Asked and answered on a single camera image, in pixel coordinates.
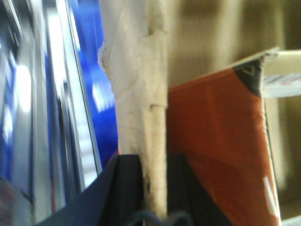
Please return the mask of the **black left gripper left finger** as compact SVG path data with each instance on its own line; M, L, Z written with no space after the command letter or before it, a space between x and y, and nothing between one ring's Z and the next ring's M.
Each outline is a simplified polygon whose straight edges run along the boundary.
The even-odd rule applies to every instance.
M143 207L138 155L115 155L97 179L41 226L124 226Z

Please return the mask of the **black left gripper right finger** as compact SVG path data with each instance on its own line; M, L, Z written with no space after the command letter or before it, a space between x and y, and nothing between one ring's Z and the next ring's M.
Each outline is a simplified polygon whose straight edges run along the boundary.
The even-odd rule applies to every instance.
M167 154L167 210L168 213L185 211L195 226L230 224L182 153Z

